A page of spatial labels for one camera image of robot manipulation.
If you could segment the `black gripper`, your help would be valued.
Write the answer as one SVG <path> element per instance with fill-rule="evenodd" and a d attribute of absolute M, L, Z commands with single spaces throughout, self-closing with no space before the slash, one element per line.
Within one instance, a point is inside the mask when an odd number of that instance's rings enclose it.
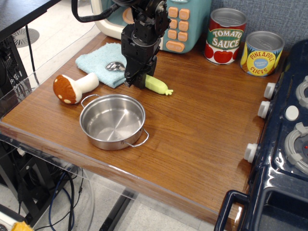
<path fill-rule="evenodd" d="M 127 64 L 124 71 L 125 86 L 145 88 L 146 74 L 154 76 L 160 38 L 146 43 L 135 35 L 134 24 L 127 25 L 121 33 L 121 52 Z"/>

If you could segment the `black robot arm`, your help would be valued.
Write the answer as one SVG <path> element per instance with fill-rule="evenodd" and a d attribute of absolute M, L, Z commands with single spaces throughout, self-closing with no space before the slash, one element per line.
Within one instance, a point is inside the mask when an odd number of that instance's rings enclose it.
<path fill-rule="evenodd" d="M 155 72 L 161 37 L 169 28 L 167 2 L 165 0 L 114 0 L 102 13 L 80 17 L 77 1 L 71 1 L 73 16 L 82 23 L 108 18 L 119 7 L 130 7 L 134 23 L 124 27 L 121 33 L 121 52 L 126 58 L 124 71 L 127 87 L 145 88 L 146 76 Z"/>

